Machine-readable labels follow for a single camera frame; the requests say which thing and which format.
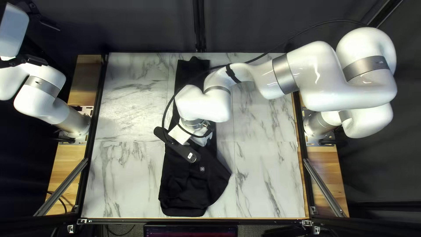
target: cable strap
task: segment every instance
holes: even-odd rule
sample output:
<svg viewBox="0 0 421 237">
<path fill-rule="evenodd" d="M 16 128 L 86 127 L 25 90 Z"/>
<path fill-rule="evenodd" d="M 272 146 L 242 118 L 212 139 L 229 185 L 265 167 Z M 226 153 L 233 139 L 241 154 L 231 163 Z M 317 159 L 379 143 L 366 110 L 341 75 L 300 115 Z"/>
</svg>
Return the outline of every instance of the cable strap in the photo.
<svg viewBox="0 0 421 237">
<path fill-rule="evenodd" d="M 237 77 L 235 77 L 235 73 L 234 73 L 234 71 L 233 71 L 233 70 L 229 67 L 229 64 L 227 64 L 227 65 L 226 65 L 225 69 L 226 69 L 226 74 L 227 74 L 229 77 L 231 77 L 231 79 L 232 79 L 235 83 L 241 83 L 241 81 L 240 81 L 240 80 L 238 80 L 238 78 L 237 78 Z"/>
</svg>

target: silver metal band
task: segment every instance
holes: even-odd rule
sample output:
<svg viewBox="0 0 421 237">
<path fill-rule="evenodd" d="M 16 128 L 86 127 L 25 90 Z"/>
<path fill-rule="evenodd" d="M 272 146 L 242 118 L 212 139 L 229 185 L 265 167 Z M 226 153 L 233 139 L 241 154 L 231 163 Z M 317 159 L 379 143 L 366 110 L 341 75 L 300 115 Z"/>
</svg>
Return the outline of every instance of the silver metal band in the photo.
<svg viewBox="0 0 421 237">
<path fill-rule="evenodd" d="M 304 118 L 304 131 L 312 137 L 323 138 L 323 135 L 329 132 L 330 130 L 336 128 L 337 126 L 328 124 L 322 117 L 321 112 L 315 112 L 311 116 Z"/>
<path fill-rule="evenodd" d="M 346 66 L 343 71 L 346 81 L 349 81 L 358 75 L 378 69 L 390 69 L 386 59 L 379 55 L 357 60 Z"/>
<path fill-rule="evenodd" d="M 223 86 L 211 86 L 211 87 L 208 87 L 203 93 L 206 94 L 208 91 L 211 91 L 211 90 L 223 90 L 223 91 L 228 92 L 228 94 L 231 95 L 231 92 L 229 91 L 229 89 L 227 89 L 227 88 L 225 88 Z"/>
<path fill-rule="evenodd" d="M 64 134 L 68 137 L 80 137 L 89 131 L 91 118 L 88 115 L 82 115 L 72 107 L 69 108 L 67 118 L 59 124 L 54 126 L 66 131 Z"/>
<path fill-rule="evenodd" d="M 54 98 L 56 98 L 60 92 L 60 89 L 58 87 L 36 76 L 29 76 L 27 81 L 25 82 L 25 85 L 40 89 L 43 92 L 50 94 Z"/>
<path fill-rule="evenodd" d="M 287 54 L 274 58 L 272 60 L 273 72 L 275 73 L 276 80 L 284 94 L 298 91 L 298 86 L 292 77 L 289 68 Z"/>
<path fill-rule="evenodd" d="M 190 127 L 193 129 L 198 129 L 198 128 L 202 128 L 203 127 L 203 123 L 205 122 L 204 119 L 198 118 L 195 120 L 186 120 L 184 118 L 181 118 L 181 122 L 186 126 L 186 127 Z"/>
</svg>

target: black cable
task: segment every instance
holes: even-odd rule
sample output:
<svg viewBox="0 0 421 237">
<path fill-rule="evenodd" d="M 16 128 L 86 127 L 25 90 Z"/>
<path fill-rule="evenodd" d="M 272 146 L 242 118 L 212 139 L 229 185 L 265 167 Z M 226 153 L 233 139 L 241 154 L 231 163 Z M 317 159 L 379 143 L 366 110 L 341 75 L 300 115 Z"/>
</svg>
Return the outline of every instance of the black cable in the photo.
<svg viewBox="0 0 421 237">
<path fill-rule="evenodd" d="M 49 195 L 53 195 L 53 193 L 52 193 L 52 192 L 50 192 L 50 191 L 47 191 L 47 193 L 48 193 Z M 67 207 L 66 207 L 66 204 L 64 204 L 63 200 L 62 200 L 62 199 L 60 199 L 60 198 L 59 198 L 59 201 L 61 202 L 61 204 L 62 204 L 62 205 L 63 205 L 63 207 L 64 207 L 64 213 L 65 213 L 65 214 L 67 214 Z"/>
<path fill-rule="evenodd" d="M 301 30 L 301 31 L 297 32 L 296 34 L 294 34 L 293 36 L 289 37 L 287 40 L 283 41 L 282 43 L 280 43 L 280 44 L 276 45 L 274 48 L 270 49 L 270 50 L 269 50 L 269 51 L 267 51 L 266 53 L 261 54 L 261 55 L 259 55 L 259 56 L 255 57 L 255 58 L 253 58 L 253 59 L 251 59 L 251 60 L 248 60 L 248 61 L 247 61 L 247 62 L 245 62 L 245 63 L 251 63 L 251 62 L 254 62 L 254 61 L 256 61 L 256 60 L 258 60 L 258 59 L 260 59 L 260 58 L 262 58 L 262 57 L 266 56 L 268 53 L 270 53 L 270 52 L 274 51 L 275 49 L 279 48 L 280 46 L 282 46 L 282 45 L 284 45 L 284 44 L 288 43 L 288 41 L 290 41 L 290 40 L 291 40 L 291 39 L 293 39 L 294 37 L 297 37 L 298 35 L 301 35 L 302 33 L 306 32 L 306 31 L 308 31 L 308 30 L 311 30 L 311 29 L 313 29 L 313 28 L 316 28 L 316 27 L 319 27 L 319 26 L 322 26 L 322 25 L 325 25 L 325 24 L 337 23 L 337 22 L 347 22 L 347 23 L 353 23 L 353 24 L 357 24 L 357 25 L 361 25 L 361 26 L 367 26 L 366 24 L 361 23 L 361 22 L 357 22 L 357 21 L 353 21 L 353 20 L 345 20 L 345 19 L 331 20 L 331 21 L 326 21 L 326 22 L 321 22 L 321 23 L 318 23 L 318 24 L 314 24 L 314 25 L 312 25 L 312 26 L 310 26 L 310 27 L 308 27 L 308 28 L 306 28 L 306 29 L 304 29 L 304 30 Z M 164 128 L 164 126 L 165 126 L 165 116 L 166 116 L 166 114 L 167 114 L 168 108 L 170 107 L 171 103 L 174 101 L 175 96 L 178 94 L 178 92 L 180 92 L 180 90 L 181 90 L 182 88 L 184 88 L 184 87 L 185 87 L 186 85 L 188 85 L 188 84 L 189 84 L 192 80 L 196 79 L 196 78 L 197 78 L 197 77 L 199 77 L 200 75 L 203 75 L 204 73 L 207 73 L 207 72 L 209 72 L 209 71 L 211 71 L 211 70 L 214 70 L 214 69 L 217 69 L 217 68 L 221 68 L 221 67 L 225 67 L 225 66 L 226 66 L 226 64 L 225 64 L 225 65 L 220 65 L 220 66 L 211 67 L 211 68 L 209 68 L 208 70 L 203 71 L 203 72 L 202 72 L 202 73 L 200 73 L 199 75 L 197 75 L 197 76 L 195 76 L 194 78 L 190 79 L 190 80 L 189 80 L 189 81 L 188 81 L 188 82 L 187 82 L 184 86 L 181 86 L 181 87 L 177 90 L 177 92 L 175 92 L 175 93 L 174 93 L 174 95 L 171 97 L 170 101 L 169 101 L 169 102 L 168 102 L 168 104 L 167 104 L 167 107 L 165 108 L 165 111 L 164 111 L 164 114 L 163 114 L 163 117 L 162 117 L 162 128 Z M 182 128 L 182 127 L 181 127 L 181 125 L 178 123 L 178 121 L 176 121 L 176 123 L 177 123 L 177 125 L 178 125 L 178 126 L 179 126 L 179 127 L 180 127 L 183 131 L 184 131 L 184 132 L 186 132 L 186 133 L 187 133 L 187 134 L 189 134 L 190 136 L 192 136 L 192 137 L 197 137 L 197 138 L 202 138 L 202 137 L 204 137 L 204 136 L 197 136 L 197 135 L 194 135 L 194 134 L 192 134 L 192 133 L 190 133 L 190 132 L 186 131 L 184 128 Z M 165 132 L 164 132 L 164 137 L 165 137 L 166 142 L 168 142 L 168 139 L 167 139 L 167 137 L 166 137 Z"/>
<path fill-rule="evenodd" d="M 310 26 L 310 27 L 308 27 L 308 28 L 306 28 L 306 29 L 304 29 L 304 30 L 302 30 L 302 31 L 300 31 L 300 32 L 298 32 L 298 33 L 296 33 L 296 34 L 294 34 L 293 36 L 289 37 L 289 38 L 288 38 L 287 40 L 285 40 L 284 42 L 282 42 L 282 43 L 280 43 L 280 44 L 276 45 L 274 48 L 270 49 L 270 50 L 269 50 L 269 51 L 267 51 L 266 53 L 264 53 L 264 54 L 262 54 L 262 55 L 259 55 L 259 56 L 255 57 L 255 58 L 254 58 L 254 59 L 252 59 L 252 60 L 248 60 L 248 61 L 247 61 L 247 62 L 245 62 L 245 63 L 251 63 L 251 62 L 254 62 L 254 61 L 256 61 L 256 60 L 258 60 L 258 59 L 260 59 L 260 58 L 262 58 L 262 57 L 266 56 L 268 53 L 270 53 L 270 52 L 274 51 L 275 49 L 279 48 L 280 46 L 282 46 L 282 45 L 284 45 L 284 44 L 288 43 L 288 41 L 290 41 L 291 39 L 293 39 L 293 38 L 297 37 L 298 35 L 301 35 L 302 33 L 306 32 L 306 31 L 308 31 L 308 30 L 311 30 L 311 29 L 313 29 L 313 28 L 315 28 L 315 27 L 319 27 L 319 26 L 322 26 L 322 25 L 325 25 L 325 24 L 337 23 L 337 22 L 347 22 L 347 23 L 353 23 L 353 24 L 357 24 L 357 25 L 361 25 L 361 26 L 367 26 L 366 24 L 361 23 L 361 22 L 357 22 L 357 21 L 353 21 L 353 20 L 343 20 L 343 19 L 339 19 L 339 20 L 331 20 L 331 21 L 327 21 L 327 22 L 321 22 L 321 23 L 318 23 L 318 24 L 312 25 L 312 26 Z"/>
<path fill-rule="evenodd" d="M 73 144 L 76 140 L 74 138 L 52 137 L 51 140 Z"/>
<path fill-rule="evenodd" d="M 135 225 L 133 225 L 132 226 L 132 228 L 129 230 L 129 231 L 127 231 L 126 233 L 124 233 L 124 234 L 116 234 L 116 233 L 114 233 L 114 232 L 112 232 L 109 228 L 108 228 L 108 225 L 104 225 L 105 226 L 105 228 L 107 229 L 107 235 L 109 236 L 109 234 L 111 233 L 111 234 L 113 234 L 113 235 L 115 235 L 115 236 L 123 236 L 123 235 L 126 235 L 126 234 L 128 234 L 128 233 L 130 233 L 132 230 L 133 230 L 133 228 L 134 228 L 134 226 Z"/>
</svg>

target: marble surface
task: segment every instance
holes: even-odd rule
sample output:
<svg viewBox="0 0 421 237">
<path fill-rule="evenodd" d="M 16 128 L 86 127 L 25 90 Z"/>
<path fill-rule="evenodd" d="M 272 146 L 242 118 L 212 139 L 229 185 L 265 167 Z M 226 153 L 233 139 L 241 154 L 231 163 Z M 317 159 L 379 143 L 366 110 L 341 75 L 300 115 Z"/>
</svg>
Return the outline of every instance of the marble surface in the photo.
<svg viewBox="0 0 421 237">
<path fill-rule="evenodd" d="M 82 217 L 170 218 L 158 200 L 164 143 L 153 129 L 173 95 L 177 60 L 196 56 L 212 67 L 258 55 L 110 54 Z M 218 159 L 232 175 L 202 218 L 305 217 L 291 96 L 266 100 L 245 82 L 234 86 L 232 108 L 216 128 Z"/>
</svg>

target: metal mounting plate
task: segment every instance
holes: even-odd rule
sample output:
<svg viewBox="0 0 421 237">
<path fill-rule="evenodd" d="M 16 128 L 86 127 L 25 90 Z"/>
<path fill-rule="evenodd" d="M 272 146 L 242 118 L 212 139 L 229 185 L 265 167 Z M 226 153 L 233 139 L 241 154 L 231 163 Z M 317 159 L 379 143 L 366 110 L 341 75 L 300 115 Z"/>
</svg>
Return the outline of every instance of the metal mounting plate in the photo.
<svg viewBox="0 0 421 237">
<path fill-rule="evenodd" d="M 81 113 L 83 115 L 87 115 L 89 117 L 92 117 L 92 114 L 93 114 L 93 106 L 81 106 L 81 107 L 82 107 L 82 111 L 79 111 L 79 113 Z M 60 145 L 86 145 L 86 143 L 88 142 L 88 135 L 89 135 L 89 133 L 87 133 L 85 136 L 81 136 L 81 137 L 75 138 L 75 142 L 74 143 L 59 142 L 59 144 Z M 60 131 L 59 137 L 61 137 L 61 138 L 69 138 L 68 136 L 66 136 L 66 132 L 65 131 Z"/>
<path fill-rule="evenodd" d="M 314 111 L 311 111 L 311 110 L 307 109 L 306 107 L 301 106 L 301 115 L 303 116 L 303 121 L 306 117 L 308 117 L 312 113 L 314 113 Z M 305 131 L 304 131 L 304 136 L 306 138 L 306 145 L 307 146 L 334 146 L 333 144 L 319 145 L 320 137 L 312 137 L 312 136 L 308 135 Z M 333 131 L 330 131 L 322 137 L 334 140 L 335 134 L 333 133 Z"/>
</svg>

